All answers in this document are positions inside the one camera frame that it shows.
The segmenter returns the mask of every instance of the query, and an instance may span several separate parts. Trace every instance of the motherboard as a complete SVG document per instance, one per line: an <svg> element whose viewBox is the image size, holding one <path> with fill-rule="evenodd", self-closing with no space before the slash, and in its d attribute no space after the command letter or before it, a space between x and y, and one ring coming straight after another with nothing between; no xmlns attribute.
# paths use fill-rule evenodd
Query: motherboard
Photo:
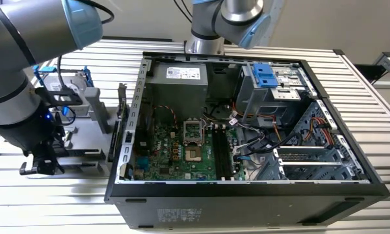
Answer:
<svg viewBox="0 0 390 234"><path fill-rule="evenodd" d="M214 126L197 127L196 122L185 123L176 129L172 125L157 124L152 138L150 155L137 158L137 180L221 180L222 163L234 180L244 180L242 164L233 162L230 151L237 145L236 129L221 129L225 144L217 144Z"/></svg>

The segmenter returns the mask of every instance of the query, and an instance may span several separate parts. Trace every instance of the white label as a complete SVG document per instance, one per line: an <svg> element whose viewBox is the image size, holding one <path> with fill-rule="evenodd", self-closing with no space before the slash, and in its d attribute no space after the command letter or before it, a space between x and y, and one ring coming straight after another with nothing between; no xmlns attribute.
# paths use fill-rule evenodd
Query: white label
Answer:
<svg viewBox="0 0 390 234"><path fill-rule="evenodd" d="M65 84L68 88L71 88L73 90L73 92L76 92L77 94L80 93L80 90L77 88L77 86L72 83L67 83ZM60 91L61 90L61 84L60 83L51 83L51 88L47 87L51 91Z"/></svg>
<svg viewBox="0 0 390 234"><path fill-rule="evenodd" d="M230 121L229 121L229 124L233 126L236 123L238 123L238 120L236 118L233 118Z"/></svg>
<svg viewBox="0 0 390 234"><path fill-rule="evenodd" d="M198 222L202 209L157 209L160 222Z"/></svg>
<svg viewBox="0 0 390 234"><path fill-rule="evenodd" d="M278 77L278 82L280 83L289 83L289 78Z"/></svg>
<svg viewBox="0 0 390 234"><path fill-rule="evenodd" d="M230 118L236 118L237 117L237 111L233 111L232 114L229 115Z"/></svg>
<svg viewBox="0 0 390 234"><path fill-rule="evenodd" d="M168 79L201 79L200 68L169 67L166 73Z"/></svg>

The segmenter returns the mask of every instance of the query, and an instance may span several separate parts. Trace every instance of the green circuit board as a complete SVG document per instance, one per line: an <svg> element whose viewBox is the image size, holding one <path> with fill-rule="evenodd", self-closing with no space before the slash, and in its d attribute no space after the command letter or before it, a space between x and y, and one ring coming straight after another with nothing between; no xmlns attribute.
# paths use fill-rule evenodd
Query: green circuit board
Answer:
<svg viewBox="0 0 390 234"><path fill-rule="evenodd" d="M217 180L213 138L209 129L204 135L201 146L185 146L182 128L176 130L170 125L157 125L144 180ZM234 129L226 131L226 136L230 147L237 139ZM242 170L234 175L234 179L245 179Z"/></svg>

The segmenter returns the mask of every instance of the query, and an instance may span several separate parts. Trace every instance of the barcode sticker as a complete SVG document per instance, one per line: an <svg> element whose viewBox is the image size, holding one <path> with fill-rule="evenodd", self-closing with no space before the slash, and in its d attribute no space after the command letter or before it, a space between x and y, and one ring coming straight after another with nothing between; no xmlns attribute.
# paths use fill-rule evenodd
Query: barcode sticker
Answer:
<svg viewBox="0 0 390 234"><path fill-rule="evenodd" d="M238 123L238 120L236 118L233 118L230 121L229 121L229 124L233 126L236 123Z"/></svg>
<svg viewBox="0 0 390 234"><path fill-rule="evenodd" d="M169 67L166 71L168 79L201 79L200 68Z"/></svg>

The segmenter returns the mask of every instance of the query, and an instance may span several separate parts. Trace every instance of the side panel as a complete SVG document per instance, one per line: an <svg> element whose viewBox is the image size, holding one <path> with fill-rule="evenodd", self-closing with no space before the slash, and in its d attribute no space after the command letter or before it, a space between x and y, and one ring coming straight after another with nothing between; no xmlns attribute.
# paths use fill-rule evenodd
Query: side panel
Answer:
<svg viewBox="0 0 390 234"><path fill-rule="evenodd" d="M117 197L113 200L129 227L135 229L326 225L372 205L378 198L237 196Z"/></svg>

